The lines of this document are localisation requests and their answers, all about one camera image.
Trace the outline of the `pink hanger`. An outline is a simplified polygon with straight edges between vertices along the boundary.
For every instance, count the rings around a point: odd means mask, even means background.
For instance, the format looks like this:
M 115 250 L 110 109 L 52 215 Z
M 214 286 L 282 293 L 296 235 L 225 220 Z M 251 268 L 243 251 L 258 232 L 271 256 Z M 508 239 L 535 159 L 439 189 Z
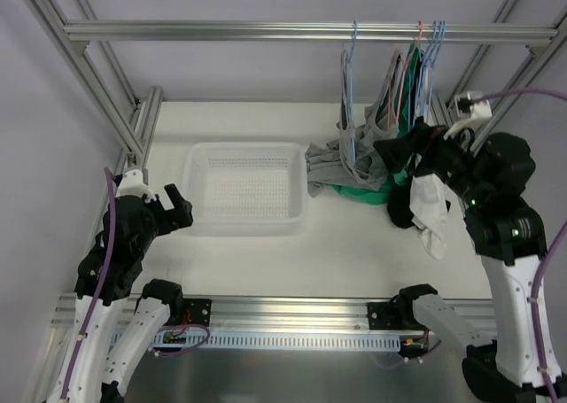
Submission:
M 416 52 L 416 49 L 418 48 L 418 46 L 421 43 L 422 36 L 423 36 L 423 21 L 420 19 L 418 21 L 418 34 L 417 34 L 416 41 L 410 45 L 410 48 L 408 49 L 408 54 L 407 54 L 407 56 L 405 57 L 405 60 L 404 60 L 402 73 L 401 73 L 401 76 L 400 76 L 400 83 L 399 83 L 399 87 L 398 87 L 397 98 L 394 99 L 393 96 L 390 96 L 391 103 L 390 103 L 390 106 L 388 107 L 388 117 L 387 117 L 387 126 L 388 127 L 390 127 L 394 124 L 398 124 L 399 121 L 400 121 L 401 102 L 402 102 L 402 98 L 403 98 L 403 90 L 404 90 L 404 87 L 405 87 L 407 70 L 408 70 L 409 64 L 411 63 L 412 58 L 414 57 L 414 53 Z

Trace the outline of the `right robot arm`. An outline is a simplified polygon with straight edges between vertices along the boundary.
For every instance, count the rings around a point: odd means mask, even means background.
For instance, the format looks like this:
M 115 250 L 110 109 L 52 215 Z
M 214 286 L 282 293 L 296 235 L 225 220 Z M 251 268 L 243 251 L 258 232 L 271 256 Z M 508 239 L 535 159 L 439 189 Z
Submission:
M 536 167 L 528 143 L 498 132 L 471 151 L 448 128 L 419 124 L 374 147 L 390 172 L 415 161 L 416 176 L 433 175 L 464 203 L 466 230 L 492 293 L 496 334 L 476 330 L 429 284 L 403 288 L 392 299 L 397 322 L 432 332 L 458 354 L 464 380 L 481 401 L 563 398 L 566 375 L 551 343 L 543 294 L 555 244 L 523 199 Z

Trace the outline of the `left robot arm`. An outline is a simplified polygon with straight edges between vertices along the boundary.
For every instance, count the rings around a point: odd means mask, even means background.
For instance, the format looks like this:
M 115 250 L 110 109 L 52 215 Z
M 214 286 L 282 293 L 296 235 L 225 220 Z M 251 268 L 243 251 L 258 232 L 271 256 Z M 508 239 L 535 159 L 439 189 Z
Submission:
M 193 222 L 192 205 L 176 186 L 165 191 L 170 209 L 148 192 L 109 198 L 103 228 L 78 267 L 73 332 L 49 402 L 122 402 L 154 336 L 182 319 L 181 285 L 153 279 L 121 338 L 111 342 L 153 241 Z

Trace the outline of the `grey tank top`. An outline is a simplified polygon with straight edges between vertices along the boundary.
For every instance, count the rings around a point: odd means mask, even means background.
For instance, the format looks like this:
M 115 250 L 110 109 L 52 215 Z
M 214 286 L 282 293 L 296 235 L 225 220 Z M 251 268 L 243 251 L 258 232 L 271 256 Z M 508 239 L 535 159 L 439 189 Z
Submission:
M 376 100 L 364 109 L 366 123 L 363 126 L 361 141 L 368 147 L 372 146 L 375 141 L 392 139 L 398 132 L 392 106 L 393 93 L 399 84 L 402 66 L 402 54 L 400 50 L 395 50 Z
M 363 124 L 356 126 L 356 162 L 350 160 L 350 140 L 345 125 L 343 106 L 340 103 L 337 123 L 338 139 L 324 147 L 310 144 L 305 152 L 307 162 L 307 189 L 316 197 L 326 185 L 347 187 L 354 190 L 378 191 L 388 177 L 388 170 L 374 149 L 362 143 Z

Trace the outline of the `light blue hanger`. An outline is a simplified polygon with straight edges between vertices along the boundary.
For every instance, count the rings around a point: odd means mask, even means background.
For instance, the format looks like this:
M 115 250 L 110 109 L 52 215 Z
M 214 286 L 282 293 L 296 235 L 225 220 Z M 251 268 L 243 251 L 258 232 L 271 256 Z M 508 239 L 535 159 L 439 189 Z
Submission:
M 351 46 L 349 49 L 342 44 L 341 51 L 341 74 L 342 74 L 342 99 L 341 104 L 344 111 L 343 129 L 347 132 L 350 140 L 350 160 L 354 165 L 356 162 L 356 137 L 353 120 L 353 53 L 358 37 L 358 22 L 353 22 L 353 32 L 351 35 Z

